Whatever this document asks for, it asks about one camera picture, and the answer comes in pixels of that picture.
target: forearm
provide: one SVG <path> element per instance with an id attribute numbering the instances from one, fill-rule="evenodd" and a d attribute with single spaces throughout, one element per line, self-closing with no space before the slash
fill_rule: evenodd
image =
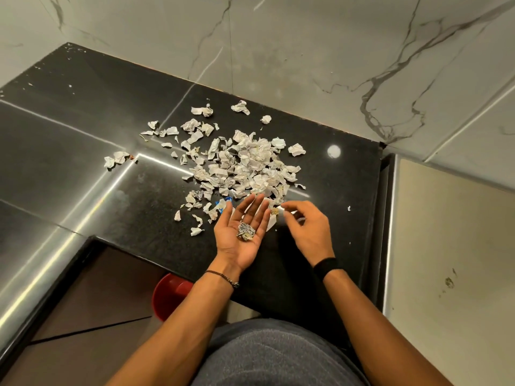
<path id="1" fill-rule="evenodd" d="M 219 258 L 209 269 L 237 281 L 240 272 Z M 106 386 L 185 386 L 202 360 L 233 288 L 220 276 L 204 274 L 161 328 Z"/>
<path id="2" fill-rule="evenodd" d="M 346 272 L 333 270 L 323 282 L 374 386 L 451 385 L 390 324 Z"/>

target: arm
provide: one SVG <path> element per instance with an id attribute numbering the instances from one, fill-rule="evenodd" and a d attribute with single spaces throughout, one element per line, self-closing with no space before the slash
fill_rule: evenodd
<path id="1" fill-rule="evenodd" d="M 311 202 L 286 202 L 286 223 L 311 266 L 335 257 L 329 220 Z M 297 211 L 295 217 L 288 211 Z M 304 216 L 304 225 L 296 218 Z M 343 270 L 327 273 L 323 283 L 374 386 L 452 386 L 451 383 L 400 334 L 352 282 Z"/>
<path id="2" fill-rule="evenodd" d="M 252 264 L 270 218 L 268 202 L 262 203 L 263 198 L 263 195 L 248 196 L 232 216 L 232 205 L 227 203 L 214 229 L 218 253 L 210 270 L 238 281 L 240 273 Z M 246 242 L 236 237 L 243 216 L 243 222 L 256 229 L 254 238 Z M 139 347 L 106 386 L 189 384 L 232 292 L 232 286 L 222 277 L 204 274 L 161 328 Z"/>

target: black wristband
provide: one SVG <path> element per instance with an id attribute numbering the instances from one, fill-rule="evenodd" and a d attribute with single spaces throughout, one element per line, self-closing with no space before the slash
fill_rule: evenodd
<path id="1" fill-rule="evenodd" d="M 323 281 L 323 279 L 327 275 L 327 272 L 341 269 L 342 268 L 336 257 L 328 257 L 327 259 L 323 259 L 316 266 L 313 267 L 313 271 L 315 275 L 318 276 L 320 281 Z"/>

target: marble wall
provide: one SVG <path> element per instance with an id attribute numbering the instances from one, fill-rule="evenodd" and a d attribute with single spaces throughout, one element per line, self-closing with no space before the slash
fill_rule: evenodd
<path id="1" fill-rule="evenodd" d="M 515 0 L 40 1 L 70 42 L 497 183 L 512 177 L 506 154 L 463 138 L 511 87 Z M 456 143 L 483 169 L 440 151 Z"/>
<path id="2" fill-rule="evenodd" d="M 0 87 L 63 43 L 39 0 L 0 0 Z"/>

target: person's left hand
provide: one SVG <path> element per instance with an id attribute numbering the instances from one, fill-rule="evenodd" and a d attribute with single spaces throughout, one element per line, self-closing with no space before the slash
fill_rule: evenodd
<path id="1" fill-rule="evenodd" d="M 266 233 L 270 219 L 270 209 L 268 208 L 268 201 L 263 202 L 263 199 L 265 199 L 264 194 L 259 194 L 257 197 L 255 194 L 250 194 L 236 207 L 232 215 L 232 203 L 228 201 L 215 225 L 214 231 L 218 249 L 216 257 L 222 258 L 237 267 L 239 273 L 252 264 L 258 253 L 261 240 Z M 256 231 L 251 240 L 244 241 L 236 236 L 240 222 L 249 224 Z"/>

